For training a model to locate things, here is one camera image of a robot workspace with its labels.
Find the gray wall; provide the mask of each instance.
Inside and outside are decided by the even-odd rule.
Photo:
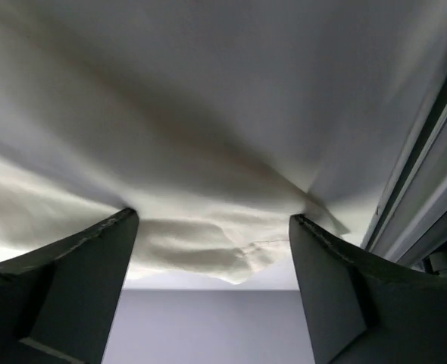
[[[123,291],[104,364],[312,364],[299,292]]]

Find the fabric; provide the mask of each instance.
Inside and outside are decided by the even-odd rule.
[[[35,249],[124,206],[141,218],[130,278],[184,270],[242,282],[289,255],[288,220],[295,213],[360,243],[430,83],[447,64],[447,6],[439,11],[435,2],[403,14],[386,7],[394,21],[384,28],[415,19],[405,31],[408,41],[427,27],[440,28],[436,38],[409,56],[398,51],[404,43],[384,42],[389,46],[380,52],[396,50],[385,63],[352,56],[345,61],[362,69],[359,82],[331,68],[339,83],[330,87],[301,74],[304,67],[311,76],[316,64],[287,54],[300,48],[295,36],[280,42],[296,32],[280,20],[264,17],[263,24],[282,27],[287,36],[271,42],[268,52],[252,47],[259,36],[279,34],[254,27],[252,16],[234,19],[238,11],[231,12],[237,23],[229,34],[226,24],[205,23],[220,16],[216,8],[187,2],[163,5],[163,12],[107,2],[111,10],[94,5],[106,13],[92,19],[76,3],[54,0],[38,8],[0,1],[3,258],[6,249],[13,255]],[[309,17],[334,14],[331,3],[317,3]],[[117,9],[139,18],[119,19]],[[367,11],[373,18],[384,9]],[[350,26],[353,14],[341,21],[350,36],[360,36]],[[367,51],[375,38],[362,41]],[[319,44],[306,42],[303,49]],[[332,55],[315,53],[317,64],[330,62]],[[369,56],[378,62],[383,54]],[[350,87],[354,97],[339,102]],[[329,107],[318,105],[328,98]],[[304,114],[302,100],[310,105]]]

